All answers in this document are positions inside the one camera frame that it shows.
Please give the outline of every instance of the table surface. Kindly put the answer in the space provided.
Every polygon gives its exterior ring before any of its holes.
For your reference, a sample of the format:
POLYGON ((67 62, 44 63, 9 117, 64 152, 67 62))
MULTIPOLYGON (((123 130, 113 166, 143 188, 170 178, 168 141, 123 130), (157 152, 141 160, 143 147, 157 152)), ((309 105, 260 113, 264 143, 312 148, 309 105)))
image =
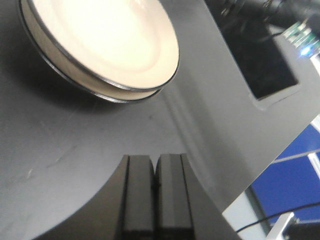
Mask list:
POLYGON ((319 83, 312 80, 319 75, 310 61, 290 61, 303 69, 295 71, 303 79, 298 93, 260 108, 204 1, 161 2, 179 41, 177 75, 151 99, 114 104, 61 79, 30 43, 15 1, 3 1, 0 239, 29 240, 70 216, 124 154, 155 163, 163 153, 187 153, 223 211, 318 114, 319 83))

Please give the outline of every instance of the black device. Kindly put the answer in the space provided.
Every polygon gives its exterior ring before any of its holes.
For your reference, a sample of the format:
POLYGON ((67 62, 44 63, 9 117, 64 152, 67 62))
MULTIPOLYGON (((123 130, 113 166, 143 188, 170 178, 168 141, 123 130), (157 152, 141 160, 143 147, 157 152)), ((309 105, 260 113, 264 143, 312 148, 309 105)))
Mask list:
POLYGON ((125 155, 76 213, 36 240, 240 240, 186 154, 125 155))

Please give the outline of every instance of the blue panel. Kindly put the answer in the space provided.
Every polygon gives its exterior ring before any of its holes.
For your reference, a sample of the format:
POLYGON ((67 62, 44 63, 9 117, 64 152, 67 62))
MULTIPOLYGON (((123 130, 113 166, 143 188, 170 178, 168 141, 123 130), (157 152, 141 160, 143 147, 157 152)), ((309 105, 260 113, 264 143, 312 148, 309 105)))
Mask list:
POLYGON ((305 130, 278 156, 277 159, 320 149, 320 134, 313 126, 305 130))
MULTIPOLYGON (((320 202, 320 180, 307 156, 271 164, 252 186, 267 216, 320 202)), ((320 206, 295 214, 301 220, 320 219, 320 206)))

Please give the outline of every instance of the blue wall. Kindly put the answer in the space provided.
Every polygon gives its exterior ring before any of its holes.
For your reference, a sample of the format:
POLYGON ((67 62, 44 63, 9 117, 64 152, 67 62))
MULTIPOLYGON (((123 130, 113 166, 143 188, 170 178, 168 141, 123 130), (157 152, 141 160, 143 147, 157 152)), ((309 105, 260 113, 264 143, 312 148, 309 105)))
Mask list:
MULTIPOLYGON (((309 125, 252 184, 267 216, 305 204, 320 202, 320 179, 308 157, 297 154, 320 149, 320 133, 309 125)), ((320 219, 320 206, 295 212, 301 220, 320 219)))

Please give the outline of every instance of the blue led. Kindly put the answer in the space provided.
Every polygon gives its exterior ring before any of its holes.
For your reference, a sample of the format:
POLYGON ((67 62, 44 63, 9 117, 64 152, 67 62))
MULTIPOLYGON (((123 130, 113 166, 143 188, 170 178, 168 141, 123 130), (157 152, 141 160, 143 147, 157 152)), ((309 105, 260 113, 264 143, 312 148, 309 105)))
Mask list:
POLYGON ((304 49, 301 50, 300 55, 301 56, 307 56, 311 53, 311 47, 306 46, 304 49))

